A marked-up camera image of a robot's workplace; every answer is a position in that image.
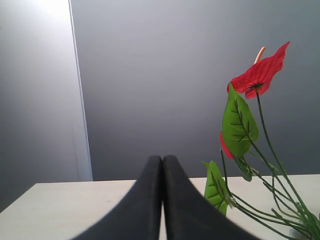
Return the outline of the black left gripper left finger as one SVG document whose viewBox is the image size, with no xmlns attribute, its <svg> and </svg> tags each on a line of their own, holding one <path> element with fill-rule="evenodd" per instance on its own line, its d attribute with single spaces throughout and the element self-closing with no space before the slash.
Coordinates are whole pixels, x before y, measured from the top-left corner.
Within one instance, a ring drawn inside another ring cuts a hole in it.
<svg viewBox="0 0 320 240">
<path fill-rule="evenodd" d="M 158 240 L 162 212 L 162 159 L 150 156 L 140 177 L 102 219 L 75 240 Z"/>
</svg>

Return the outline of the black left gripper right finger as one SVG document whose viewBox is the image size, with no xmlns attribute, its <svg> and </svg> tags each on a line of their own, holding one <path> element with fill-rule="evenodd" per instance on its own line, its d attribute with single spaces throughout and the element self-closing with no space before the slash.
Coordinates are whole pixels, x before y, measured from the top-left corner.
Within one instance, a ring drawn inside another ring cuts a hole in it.
<svg viewBox="0 0 320 240">
<path fill-rule="evenodd" d="M 194 187 L 178 158 L 162 160 L 165 230 L 168 240 L 256 240 L 227 219 Z"/>
</svg>

